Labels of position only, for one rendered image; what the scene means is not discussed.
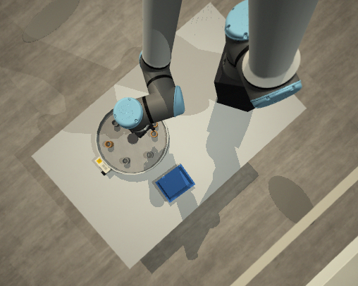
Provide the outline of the blue crate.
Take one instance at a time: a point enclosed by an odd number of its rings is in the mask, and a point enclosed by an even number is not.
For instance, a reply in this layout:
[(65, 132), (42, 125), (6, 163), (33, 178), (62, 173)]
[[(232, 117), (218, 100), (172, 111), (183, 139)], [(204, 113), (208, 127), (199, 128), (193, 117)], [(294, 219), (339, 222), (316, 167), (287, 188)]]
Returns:
[(156, 181), (169, 203), (195, 185), (187, 171), (179, 164), (171, 172)]

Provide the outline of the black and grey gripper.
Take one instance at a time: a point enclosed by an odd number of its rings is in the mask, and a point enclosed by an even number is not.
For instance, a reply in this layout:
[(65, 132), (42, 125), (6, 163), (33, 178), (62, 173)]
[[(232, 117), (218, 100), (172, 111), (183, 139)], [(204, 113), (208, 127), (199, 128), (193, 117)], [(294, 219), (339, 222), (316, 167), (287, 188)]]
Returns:
[(145, 130), (145, 131), (142, 131), (142, 132), (133, 132), (132, 130), (130, 130), (131, 131), (131, 133), (135, 133), (139, 138), (141, 138), (141, 137), (143, 137), (146, 133), (147, 133), (147, 131), (148, 130), (152, 130), (152, 131), (154, 131), (155, 130), (155, 128), (154, 128), (154, 126), (152, 125), (152, 124), (150, 124), (149, 126), (148, 126), (148, 128)]

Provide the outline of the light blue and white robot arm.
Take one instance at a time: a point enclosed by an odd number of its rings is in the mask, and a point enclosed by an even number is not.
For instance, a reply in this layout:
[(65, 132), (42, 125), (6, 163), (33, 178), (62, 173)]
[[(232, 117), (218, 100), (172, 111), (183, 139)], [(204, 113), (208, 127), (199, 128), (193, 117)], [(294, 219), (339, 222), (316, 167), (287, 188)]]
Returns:
[[(318, 1), (245, 0), (228, 14), (223, 72), (230, 80), (243, 83), (255, 108), (277, 103), (301, 90), (296, 73), (300, 65), (298, 48)], [(113, 117), (122, 128), (142, 132), (152, 123), (185, 112), (181, 88), (175, 86), (170, 72), (181, 3), (142, 0), (139, 60), (149, 95), (126, 97), (116, 103)]]

